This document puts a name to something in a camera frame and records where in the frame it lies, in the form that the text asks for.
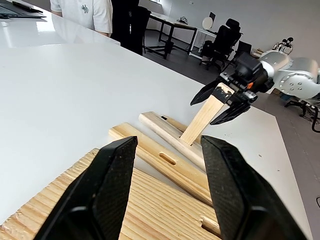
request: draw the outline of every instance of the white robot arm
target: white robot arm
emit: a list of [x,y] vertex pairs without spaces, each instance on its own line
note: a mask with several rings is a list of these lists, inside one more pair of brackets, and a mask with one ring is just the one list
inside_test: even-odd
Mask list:
[[320,70],[315,60],[290,58],[279,51],[268,51],[260,58],[274,88],[296,96],[312,105],[320,106]]

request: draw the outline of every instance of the white table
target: white table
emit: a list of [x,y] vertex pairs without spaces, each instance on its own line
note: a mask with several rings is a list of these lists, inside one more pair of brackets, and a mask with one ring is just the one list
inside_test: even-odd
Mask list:
[[208,36],[213,37],[213,38],[216,38],[217,35],[215,33],[209,32],[209,31],[207,31],[205,29],[202,29],[202,28],[198,28],[197,29],[197,31],[195,33],[195,37],[194,37],[194,39],[192,41],[192,44],[191,44],[191,51],[189,52],[189,56],[193,56],[193,57],[195,57],[197,59],[202,59],[201,56],[198,56],[198,55],[192,53],[192,50],[194,49],[194,46],[195,46],[196,40],[197,40],[197,36],[198,36],[199,33],[203,33],[203,34],[208,35]]
[[112,43],[120,45],[118,41],[66,18],[56,16],[36,6],[34,8],[43,11],[46,17],[42,19],[0,19],[0,48],[78,43]]
[[[194,41],[195,36],[196,36],[196,32],[197,32],[197,28],[194,26],[190,26],[181,22],[178,22],[176,19],[160,14],[160,13],[156,13],[156,12],[152,12],[150,14],[150,18],[153,20],[156,20],[158,22],[161,23],[161,29],[160,29],[160,34],[159,34],[159,42],[164,42],[165,45],[164,46],[146,46],[145,48],[152,53],[158,54],[159,56],[163,57],[164,59],[167,59],[168,54],[171,52],[172,48],[176,48],[179,50],[182,50],[184,52],[186,52],[187,54],[190,53],[191,51],[191,43]],[[163,34],[163,30],[164,30],[164,26],[168,25],[170,26],[170,32],[168,35],[168,39],[167,40],[163,40],[162,39],[162,34]],[[173,42],[171,42],[172,38],[173,38],[173,34],[174,34],[174,30],[175,28],[177,29],[185,29],[185,30],[191,30],[193,31],[193,37],[190,43],[190,47],[187,49],[174,45]]]
[[[155,111],[188,124],[201,107],[189,106],[200,83],[115,44],[6,48],[0,54],[0,222],[105,145],[111,127],[129,122],[173,150],[139,123],[139,114]],[[252,107],[204,133],[238,147],[312,239],[274,116]],[[144,161],[135,166],[178,188]]]

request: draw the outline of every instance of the wood grain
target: wood grain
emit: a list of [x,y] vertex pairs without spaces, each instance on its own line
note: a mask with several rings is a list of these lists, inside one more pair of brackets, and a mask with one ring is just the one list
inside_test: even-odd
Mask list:
[[204,172],[206,171],[202,147],[199,143],[194,142],[192,145],[181,140],[182,132],[166,122],[153,111],[141,113],[139,116],[140,122],[153,130],[156,134],[166,140],[175,149],[182,153],[191,162],[197,165]]
[[172,180],[199,201],[212,206],[207,175],[184,159],[155,142],[129,123],[122,123],[109,130],[116,140],[138,137],[136,155]]
[[[235,91],[223,83],[219,83],[217,88],[221,88],[223,92],[233,94]],[[219,101],[214,96],[210,96],[196,114],[190,125],[184,131],[181,140],[187,144],[192,145],[196,138],[202,133],[202,131],[208,126],[217,113],[223,108],[225,104]]]
[[[164,119],[166,122],[170,123],[172,126],[177,128],[178,130],[180,130],[182,133],[184,133],[186,131],[186,129],[187,129],[186,125],[174,120],[173,118],[171,118],[169,116],[162,115],[161,118]],[[196,143],[200,144],[200,142],[201,142],[201,134],[199,136],[197,136],[194,141]]]
[[[32,240],[68,185],[91,163],[94,149],[57,177],[0,226],[2,240]],[[210,230],[203,221],[210,219]],[[212,207],[133,170],[120,240],[220,240]]]

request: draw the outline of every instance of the white desk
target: white desk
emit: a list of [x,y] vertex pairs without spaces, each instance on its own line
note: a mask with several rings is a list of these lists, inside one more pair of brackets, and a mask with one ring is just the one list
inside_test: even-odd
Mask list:
[[0,48],[78,43],[120,44],[118,41],[44,9],[34,8],[42,10],[46,17],[0,19]]
[[[200,83],[115,44],[6,48],[0,55],[0,222],[105,145],[111,127],[129,122],[172,150],[139,123],[139,114],[155,111],[188,124],[201,107],[189,106]],[[312,239],[274,116],[253,107],[204,133],[237,146]],[[135,166],[178,188],[144,161]]]
[[195,46],[195,43],[196,43],[196,39],[197,39],[198,33],[203,33],[203,34],[208,35],[208,36],[213,37],[213,38],[216,38],[217,35],[214,34],[214,33],[212,33],[212,32],[209,32],[209,31],[207,31],[207,30],[205,30],[205,29],[202,29],[202,28],[198,28],[198,29],[197,29],[197,31],[196,31],[196,33],[195,33],[195,37],[194,37],[194,39],[193,39],[193,41],[192,41],[192,44],[191,44],[191,51],[189,52],[189,56],[193,56],[193,57],[195,57],[195,58],[197,58],[197,59],[202,59],[202,57],[200,57],[200,56],[195,55],[195,54],[192,53],[192,50],[194,49],[194,46]]
[[[187,25],[187,24],[184,24],[184,23],[181,23],[181,22],[178,22],[177,20],[175,20],[175,19],[172,18],[172,17],[166,16],[166,15],[163,15],[163,14],[160,14],[160,13],[156,13],[156,12],[152,12],[152,13],[150,14],[150,18],[151,18],[151,19],[154,19],[154,20],[156,20],[156,21],[158,21],[158,22],[161,23],[161,29],[160,29],[160,34],[159,34],[159,39],[158,39],[158,41],[159,41],[159,42],[164,42],[165,45],[164,45],[164,46],[159,46],[159,45],[157,45],[157,46],[146,46],[145,48],[146,48],[149,52],[158,54],[159,56],[163,57],[164,59],[167,59],[167,56],[168,56],[168,54],[171,52],[171,49],[172,49],[172,48],[176,48],[176,49],[182,50],[182,51],[184,51],[184,52],[187,52],[187,54],[190,53],[190,51],[191,51],[191,45],[192,45],[192,42],[193,42],[194,39],[195,39],[196,32],[197,32],[197,28],[196,28],[196,27],[190,26],[190,25]],[[163,30],[164,30],[164,25],[170,26],[170,32],[169,32],[169,35],[168,35],[168,39],[167,39],[167,40],[163,40],[163,39],[162,39],[162,34],[163,34]],[[186,50],[186,49],[183,48],[183,47],[174,45],[174,43],[171,42],[175,28],[193,31],[193,37],[192,37],[192,40],[191,40],[191,43],[190,43],[190,47],[188,48],[188,50]]]

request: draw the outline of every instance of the robotic arm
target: robotic arm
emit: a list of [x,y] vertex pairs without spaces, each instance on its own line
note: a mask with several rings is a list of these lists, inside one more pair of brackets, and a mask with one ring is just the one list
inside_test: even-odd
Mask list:
[[231,121],[250,109],[257,100],[256,93],[279,89],[285,94],[296,96],[314,106],[320,106],[320,70],[316,61],[308,58],[290,58],[279,51],[268,51],[260,60],[247,53],[235,62],[235,73],[222,72],[218,78],[203,87],[191,101],[191,105],[205,101],[219,83],[234,90],[227,101],[230,106],[210,124],[218,125]]
[[312,105],[320,105],[320,71],[315,60],[290,58],[279,51],[269,51],[260,58],[274,88]]

